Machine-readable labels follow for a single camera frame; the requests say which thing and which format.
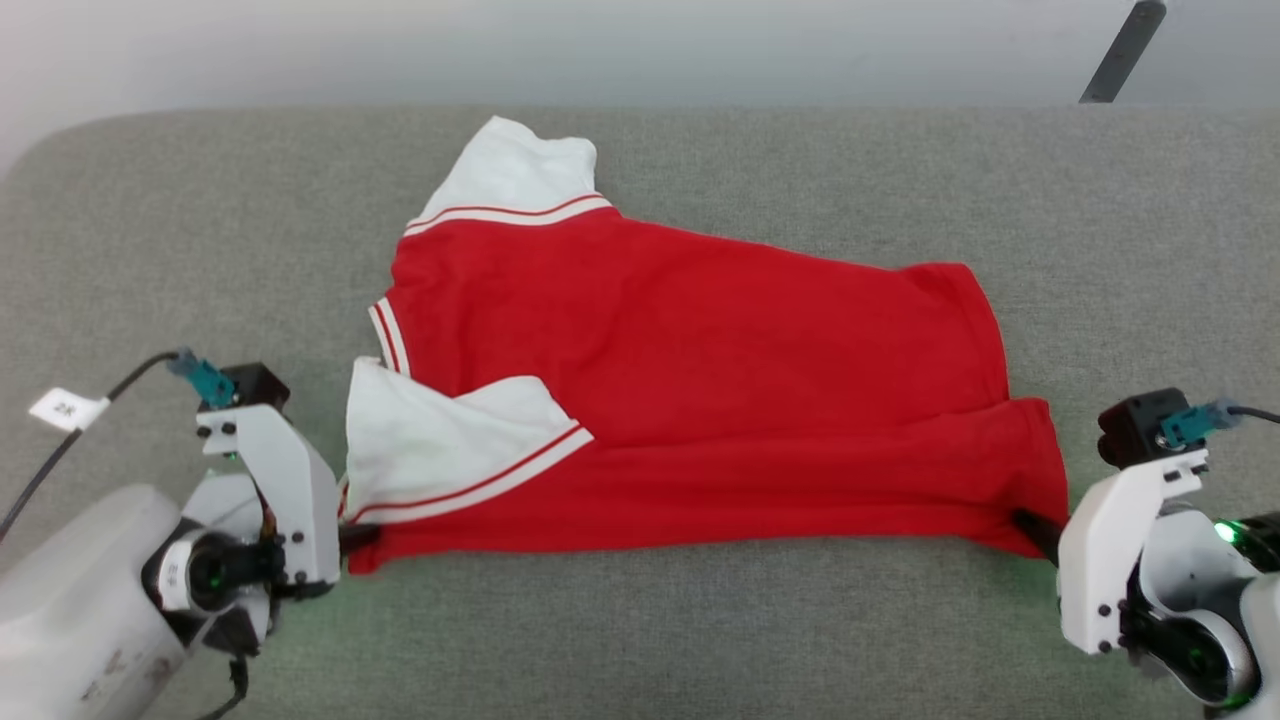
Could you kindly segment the black panel leg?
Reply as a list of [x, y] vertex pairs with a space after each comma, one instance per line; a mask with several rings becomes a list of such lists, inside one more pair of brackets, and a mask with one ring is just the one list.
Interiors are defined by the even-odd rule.
[[1166, 0], [1135, 0], [1085, 85], [1079, 104], [1111, 104], [1116, 100], [1166, 14]]

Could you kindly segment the red and white shirt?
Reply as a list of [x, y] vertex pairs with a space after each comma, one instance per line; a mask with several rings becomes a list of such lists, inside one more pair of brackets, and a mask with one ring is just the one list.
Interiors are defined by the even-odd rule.
[[447, 552], [1061, 527], [1050, 406], [969, 266], [640, 222], [596, 149], [490, 118], [404, 228], [346, 414], [355, 575]]

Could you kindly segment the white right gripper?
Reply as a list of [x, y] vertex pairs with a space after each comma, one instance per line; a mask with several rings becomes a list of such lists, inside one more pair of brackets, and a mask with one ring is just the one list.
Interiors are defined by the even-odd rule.
[[1261, 520], [1187, 502], [1203, 450], [1125, 468], [1092, 486], [1064, 532], [1027, 509], [1014, 527], [1055, 568], [1065, 639], [1125, 653], [1206, 711], [1261, 707]]

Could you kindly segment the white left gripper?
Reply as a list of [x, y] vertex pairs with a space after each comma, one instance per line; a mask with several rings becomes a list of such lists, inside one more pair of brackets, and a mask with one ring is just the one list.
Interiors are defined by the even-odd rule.
[[334, 473], [273, 406], [205, 410], [196, 421], [204, 452], [238, 468], [197, 484], [146, 562], [145, 589], [187, 650], [251, 657], [282, 605], [328, 593], [340, 553], [375, 546], [381, 527], [338, 525]]

